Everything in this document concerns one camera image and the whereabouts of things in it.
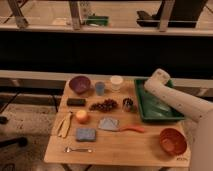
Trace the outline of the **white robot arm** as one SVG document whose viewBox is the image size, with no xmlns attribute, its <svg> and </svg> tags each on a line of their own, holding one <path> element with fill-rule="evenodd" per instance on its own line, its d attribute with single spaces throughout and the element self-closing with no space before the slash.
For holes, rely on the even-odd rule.
<svg viewBox="0 0 213 171">
<path fill-rule="evenodd" d="M 213 171 L 213 102 L 166 86 L 170 75 L 156 69 L 144 88 L 197 123 L 189 171 Z"/>
</svg>

